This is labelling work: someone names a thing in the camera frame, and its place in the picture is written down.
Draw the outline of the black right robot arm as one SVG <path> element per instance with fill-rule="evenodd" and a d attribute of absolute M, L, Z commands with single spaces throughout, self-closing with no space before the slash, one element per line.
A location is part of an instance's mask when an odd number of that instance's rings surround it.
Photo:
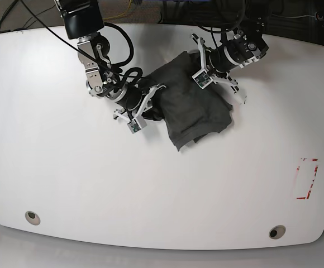
<path fill-rule="evenodd" d="M 78 57 L 84 65 L 89 94 L 96 98 L 107 98 L 121 107 L 120 112 L 133 119 L 139 110 L 143 119 L 161 121 L 163 111 L 155 97 L 148 97 L 157 81 L 145 77 L 139 67 L 123 71 L 134 57 L 134 46 L 129 35 L 119 26 L 104 22 L 98 1 L 55 1 L 64 21 L 68 39 L 78 41 Z M 128 57 L 112 63 L 108 53 L 110 43 L 100 30 L 110 27 L 126 40 Z"/>

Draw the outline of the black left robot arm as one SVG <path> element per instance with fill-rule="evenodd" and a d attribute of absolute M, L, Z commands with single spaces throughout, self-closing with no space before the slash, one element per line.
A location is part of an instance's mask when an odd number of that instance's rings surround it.
<path fill-rule="evenodd" d="M 240 89 L 238 82 L 231 77 L 230 72 L 235 68 L 244 68 L 261 60 L 269 50 L 263 39 L 263 32 L 268 17 L 271 15 L 267 2 L 249 4 L 243 1 L 242 10 L 234 25 L 221 28 L 219 31 L 200 29 L 211 34 L 214 48 L 205 45 L 205 40 L 192 34 L 192 40 L 199 51 L 200 69 L 192 75 L 195 83 L 206 89 L 211 84 L 227 87 L 240 104 L 246 102 L 246 92 Z"/>

